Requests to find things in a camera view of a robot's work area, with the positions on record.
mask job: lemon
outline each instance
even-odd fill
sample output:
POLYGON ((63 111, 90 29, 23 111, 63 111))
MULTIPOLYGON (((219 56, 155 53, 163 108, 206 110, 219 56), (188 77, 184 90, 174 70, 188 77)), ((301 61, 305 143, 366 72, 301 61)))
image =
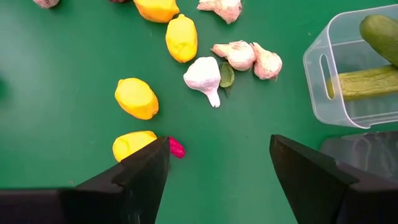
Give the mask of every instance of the lemon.
POLYGON ((159 110, 155 93, 138 78, 120 80, 114 97, 122 109, 139 119, 151 119, 159 110))
POLYGON ((113 156, 120 162, 157 139, 152 131, 136 131, 118 137, 113 143, 113 156))
POLYGON ((171 20, 167 26, 166 44, 178 62, 185 63, 193 59, 198 49, 198 34, 193 21, 183 14, 171 20))
POLYGON ((152 22, 169 22, 180 12, 175 0, 134 0, 139 14, 152 22))

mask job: green table surface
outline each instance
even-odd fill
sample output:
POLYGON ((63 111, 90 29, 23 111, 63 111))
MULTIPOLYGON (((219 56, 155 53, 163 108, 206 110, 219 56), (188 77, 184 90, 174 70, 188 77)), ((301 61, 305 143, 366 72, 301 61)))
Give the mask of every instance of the green table surface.
POLYGON ((217 43, 258 42, 284 62, 277 82, 236 72, 231 96, 219 90, 221 107, 214 109, 185 85, 191 62, 169 55, 167 25, 145 21, 133 3, 61 0, 48 11, 28 0, 0 0, 1 188, 79 184, 116 163, 116 137, 148 129, 187 150, 186 158, 171 158, 157 223, 296 223, 271 163, 270 135, 316 149, 328 136, 365 132, 314 117, 303 53, 335 14, 397 0, 244 0, 229 26, 197 11, 197 0, 177 3, 195 21, 197 57, 213 55, 217 43), (152 120, 116 103, 116 84, 127 77, 157 95, 152 120))

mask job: garlic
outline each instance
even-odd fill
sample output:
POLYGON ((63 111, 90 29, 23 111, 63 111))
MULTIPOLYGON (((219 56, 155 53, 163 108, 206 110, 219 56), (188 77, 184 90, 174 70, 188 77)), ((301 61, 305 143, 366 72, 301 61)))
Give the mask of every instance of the garlic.
POLYGON ((254 74, 261 80, 277 78, 282 69, 282 59, 276 54, 264 50, 259 44, 253 42, 251 47, 256 53, 256 64, 254 65, 254 74))
POLYGON ((199 90, 207 96, 212 107, 220 106, 217 89, 221 75, 215 58, 200 57, 196 59, 183 77, 189 88, 199 90))
POLYGON ((234 22, 242 11, 241 0, 199 0, 199 10, 214 11, 227 24, 234 22))
POLYGON ((33 2, 35 2, 44 9, 49 9, 51 7, 56 6, 59 1, 60 0, 33 0, 33 2))
POLYGON ((227 58, 228 63, 238 71, 249 70, 256 59, 253 48, 243 40, 215 44, 211 50, 218 56, 227 58))

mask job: container handle hole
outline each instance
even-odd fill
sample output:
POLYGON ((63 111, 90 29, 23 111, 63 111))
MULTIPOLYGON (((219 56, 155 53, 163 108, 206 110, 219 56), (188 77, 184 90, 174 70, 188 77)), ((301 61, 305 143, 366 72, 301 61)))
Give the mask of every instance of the container handle hole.
POLYGON ((333 88, 333 84, 331 82, 329 63, 326 55, 321 55, 319 63, 322 70, 323 80, 325 81, 326 95, 332 100, 335 97, 335 89, 333 88))

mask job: green leaf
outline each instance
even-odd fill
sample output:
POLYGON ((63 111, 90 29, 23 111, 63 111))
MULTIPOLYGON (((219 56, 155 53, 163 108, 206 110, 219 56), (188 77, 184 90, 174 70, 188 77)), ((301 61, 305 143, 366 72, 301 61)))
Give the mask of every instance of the green leaf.
POLYGON ((229 87, 235 81, 234 70, 227 62, 221 63, 220 75, 221 75, 220 87, 223 87, 223 88, 229 87))

